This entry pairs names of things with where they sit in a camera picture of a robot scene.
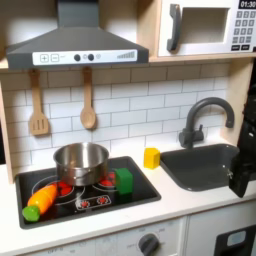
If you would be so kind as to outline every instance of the stainless steel pot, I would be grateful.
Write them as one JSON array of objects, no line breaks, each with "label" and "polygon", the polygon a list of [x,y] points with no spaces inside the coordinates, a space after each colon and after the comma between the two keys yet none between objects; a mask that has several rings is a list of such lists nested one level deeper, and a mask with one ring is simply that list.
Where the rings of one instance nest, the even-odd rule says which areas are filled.
[{"label": "stainless steel pot", "polygon": [[72,186],[87,186],[107,174],[108,150],[93,143],[76,143],[57,150],[53,156],[58,176]]}]

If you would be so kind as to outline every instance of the cabinet door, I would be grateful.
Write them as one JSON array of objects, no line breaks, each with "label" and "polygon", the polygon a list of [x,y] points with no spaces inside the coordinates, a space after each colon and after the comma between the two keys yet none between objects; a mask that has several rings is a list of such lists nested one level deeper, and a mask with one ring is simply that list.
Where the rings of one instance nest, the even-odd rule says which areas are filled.
[{"label": "cabinet door", "polygon": [[256,201],[190,216],[186,256],[213,256],[218,235],[256,224]]}]

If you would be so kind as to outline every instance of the wooden spoon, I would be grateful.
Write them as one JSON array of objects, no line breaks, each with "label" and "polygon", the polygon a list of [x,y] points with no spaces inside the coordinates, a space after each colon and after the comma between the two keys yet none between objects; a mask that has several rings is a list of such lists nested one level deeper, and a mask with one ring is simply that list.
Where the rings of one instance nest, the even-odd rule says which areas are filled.
[{"label": "wooden spoon", "polygon": [[93,129],[96,124],[96,115],[92,108],[92,69],[85,68],[84,73],[84,109],[81,112],[81,122],[86,129]]},{"label": "wooden spoon", "polygon": [[48,119],[42,113],[41,95],[39,88],[40,72],[38,70],[32,70],[29,72],[34,113],[29,121],[29,129],[33,135],[47,134],[49,131]]}]

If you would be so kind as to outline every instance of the microwave button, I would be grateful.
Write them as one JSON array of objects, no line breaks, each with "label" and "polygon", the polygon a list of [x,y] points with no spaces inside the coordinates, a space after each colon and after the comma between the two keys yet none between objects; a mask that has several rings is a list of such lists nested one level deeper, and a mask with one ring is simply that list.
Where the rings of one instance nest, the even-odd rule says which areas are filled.
[{"label": "microwave button", "polygon": [[252,35],[253,29],[252,28],[248,28],[247,34],[248,35]]},{"label": "microwave button", "polygon": [[251,43],[251,41],[252,41],[252,37],[251,36],[247,36],[245,42],[249,44],[249,43]]},{"label": "microwave button", "polygon": [[243,20],[243,27],[247,27],[247,25],[248,25],[248,20]]},{"label": "microwave button", "polygon": [[237,44],[238,43],[238,37],[234,37],[233,38],[233,44]]},{"label": "microwave button", "polygon": [[241,29],[241,35],[246,35],[246,28]]},{"label": "microwave button", "polygon": [[240,39],[239,39],[239,43],[240,43],[240,44],[243,44],[243,43],[244,43],[244,41],[245,41],[245,37],[240,37]]},{"label": "microwave button", "polygon": [[256,17],[256,12],[255,11],[253,11],[253,12],[251,12],[251,18],[255,18]]},{"label": "microwave button", "polygon": [[243,17],[243,12],[242,11],[238,11],[236,17],[238,19],[241,19]]},{"label": "microwave button", "polygon": [[238,36],[240,33],[240,29],[239,28],[236,28],[235,31],[234,31],[234,35],[235,36]]},{"label": "microwave button", "polygon": [[231,51],[239,51],[240,45],[232,45]]},{"label": "microwave button", "polygon": [[250,21],[249,21],[249,26],[250,26],[250,27],[253,27],[253,26],[254,26],[254,20],[250,20]]},{"label": "microwave button", "polygon": [[249,51],[249,49],[250,49],[249,44],[242,45],[242,51]]},{"label": "microwave button", "polygon": [[246,11],[246,12],[244,12],[244,18],[249,18],[249,12],[248,11]]},{"label": "microwave button", "polygon": [[236,27],[240,27],[241,26],[241,20],[237,20],[236,21]]}]

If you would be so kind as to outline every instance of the microwave door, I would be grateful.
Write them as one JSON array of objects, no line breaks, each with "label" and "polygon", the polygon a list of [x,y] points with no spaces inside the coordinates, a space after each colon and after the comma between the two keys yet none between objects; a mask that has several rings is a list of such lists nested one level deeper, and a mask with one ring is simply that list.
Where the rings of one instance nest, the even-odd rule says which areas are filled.
[{"label": "microwave door", "polygon": [[159,56],[230,53],[238,2],[163,1]]}]

